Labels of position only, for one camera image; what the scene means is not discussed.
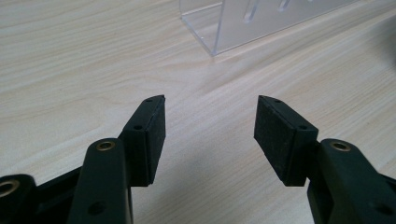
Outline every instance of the clear acrylic stand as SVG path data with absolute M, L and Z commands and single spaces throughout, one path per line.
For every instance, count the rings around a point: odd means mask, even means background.
M 180 0 L 181 18 L 211 55 L 359 0 Z

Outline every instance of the light wood grain surface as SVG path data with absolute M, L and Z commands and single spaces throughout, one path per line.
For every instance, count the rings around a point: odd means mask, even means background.
M 212 58 L 177 0 L 0 1 L 0 176 L 42 184 L 166 97 L 154 185 L 135 223 L 313 223 L 253 139 L 257 97 L 396 177 L 396 1 L 360 1 Z

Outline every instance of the black plastic part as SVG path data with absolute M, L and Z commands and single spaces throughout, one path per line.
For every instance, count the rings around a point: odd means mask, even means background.
M 136 109 L 119 136 L 125 145 L 131 187 L 154 182 L 165 139 L 165 98 L 146 99 Z
M 107 138 L 90 145 L 67 223 L 132 223 L 124 146 Z
M 254 138 L 285 186 L 303 186 L 318 129 L 285 103 L 259 96 Z
M 357 147 L 325 139 L 318 164 L 334 203 L 327 223 L 396 223 L 394 191 Z
M 321 188 L 311 181 L 309 183 L 307 195 L 315 223 L 328 223 L 330 215 L 332 214 L 332 208 L 334 207 L 334 201 L 332 200 L 332 195 L 327 186 Z
M 390 188 L 393 190 L 393 192 L 396 194 L 396 180 L 387 176 L 387 175 L 381 175 L 385 181 L 387 181 L 388 185 Z
M 0 223 L 27 223 L 37 207 L 35 180 L 29 175 L 7 175 L 0 183 Z
M 66 223 L 80 167 L 37 187 L 39 205 L 32 223 Z

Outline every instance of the wooden table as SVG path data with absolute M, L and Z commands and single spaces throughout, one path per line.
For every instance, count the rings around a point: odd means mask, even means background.
M 135 223 L 313 223 L 253 139 L 258 95 L 279 98 L 396 177 L 396 1 L 360 1 L 211 57 L 177 0 L 1 1 L 0 176 L 42 184 L 166 97 L 154 185 Z

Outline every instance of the brass insert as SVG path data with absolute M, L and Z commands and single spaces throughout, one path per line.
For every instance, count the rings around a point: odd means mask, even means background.
M 345 152 L 350 151 L 350 146 L 341 142 L 331 142 L 330 145 L 339 151 L 345 151 Z
M 18 180 L 7 180 L 0 183 L 0 198 L 6 197 L 8 194 L 14 192 L 20 186 Z
M 96 149 L 99 151 L 107 151 L 113 148 L 116 144 L 114 142 L 101 142 L 96 145 Z

